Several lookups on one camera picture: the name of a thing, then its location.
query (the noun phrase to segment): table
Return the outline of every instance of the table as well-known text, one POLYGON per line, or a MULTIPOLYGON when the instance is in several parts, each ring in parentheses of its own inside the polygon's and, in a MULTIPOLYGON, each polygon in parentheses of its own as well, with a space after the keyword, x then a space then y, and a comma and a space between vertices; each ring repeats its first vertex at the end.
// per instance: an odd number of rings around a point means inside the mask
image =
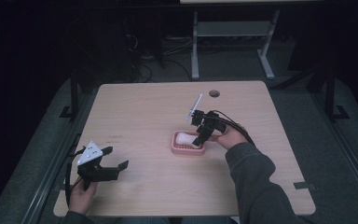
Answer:
MULTIPOLYGON (((181 0, 182 4, 207 4, 207 3, 283 3, 283 2, 314 2, 323 0, 181 0)), ((258 57, 268 79, 274 79, 267 52, 274 34, 280 10, 276 9, 268 21, 198 21, 197 11, 194 13, 193 22, 193 50, 191 53, 191 76, 200 78, 197 38, 198 36, 264 36, 266 41, 261 49, 257 50, 258 57)))
MULTIPOLYGON (((277 169, 271 181, 282 186, 295 213, 315 211, 309 190, 294 186, 304 178, 263 82, 182 82, 101 86, 77 150, 92 140, 100 148, 114 148, 103 157, 101 166, 117 166, 126 160, 130 164, 117 181, 99 184, 90 216, 238 215, 222 147, 207 142, 202 156, 171 152, 175 131, 197 129, 186 117, 200 93, 199 110, 220 110, 243 124, 256 146, 274 161, 277 169), (212 90, 220 96, 209 96, 212 90)), ((74 162, 71 183, 76 180, 76 170, 74 162)), ((63 217, 66 211, 62 191, 54 214, 63 217)))

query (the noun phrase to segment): white tag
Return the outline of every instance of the white tag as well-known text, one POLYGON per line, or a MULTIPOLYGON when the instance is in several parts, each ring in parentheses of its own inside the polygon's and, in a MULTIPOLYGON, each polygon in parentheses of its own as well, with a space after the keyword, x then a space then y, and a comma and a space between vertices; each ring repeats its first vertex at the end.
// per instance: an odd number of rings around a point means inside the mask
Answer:
POLYGON ((88 161, 92 161, 97 159, 103 155, 103 152, 95 145, 94 142, 90 141, 89 145, 84 150, 80 159, 77 161, 77 165, 84 164, 88 161))

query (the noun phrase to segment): table leg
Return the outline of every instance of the table leg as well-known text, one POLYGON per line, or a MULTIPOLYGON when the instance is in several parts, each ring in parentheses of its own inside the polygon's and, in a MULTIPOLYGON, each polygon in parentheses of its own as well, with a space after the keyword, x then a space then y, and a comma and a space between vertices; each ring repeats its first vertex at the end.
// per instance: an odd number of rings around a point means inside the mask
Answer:
POLYGON ((271 67, 269 66, 269 60, 267 59, 267 51, 269 50, 269 44, 271 42, 272 36, 274 34, 275 26, 279 17, 280 10, 275 10, 272 20, 269 24, 268 32, 266 35, 266 43, 262 49, 258 49, 258 57, 260 58, 261 64, 263 65, 264 72, 268 79, 274 79, 275 76, 272 72, 271 67))

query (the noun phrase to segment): white stand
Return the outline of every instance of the white stand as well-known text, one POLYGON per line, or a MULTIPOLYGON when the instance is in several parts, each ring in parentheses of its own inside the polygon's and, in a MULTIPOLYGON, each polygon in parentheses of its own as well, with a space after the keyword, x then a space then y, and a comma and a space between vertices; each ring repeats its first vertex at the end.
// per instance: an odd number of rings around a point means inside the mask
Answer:
POLYGON ((258 49, 258 57, 268 79, 275 78, 269 66, 267 52, 274 34, 280 10, 275 10, 271 21, 198 21, 198 12, 194 12, 193 51, 191 53, 192 78, 200 78, 199 58, 197 54, 198 36, 265 36, 266 42, 258 49))

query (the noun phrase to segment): black tape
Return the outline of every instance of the black tape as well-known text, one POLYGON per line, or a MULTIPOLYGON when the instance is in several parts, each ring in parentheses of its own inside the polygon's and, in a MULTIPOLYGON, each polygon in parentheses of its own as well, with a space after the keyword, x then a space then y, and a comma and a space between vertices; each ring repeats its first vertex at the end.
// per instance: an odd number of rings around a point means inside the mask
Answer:
POLYGON ((313 184, 309 184, 307 182, 297 182, 294 183, 296 189, 309 189, 310 191, 316 190, 313 184))

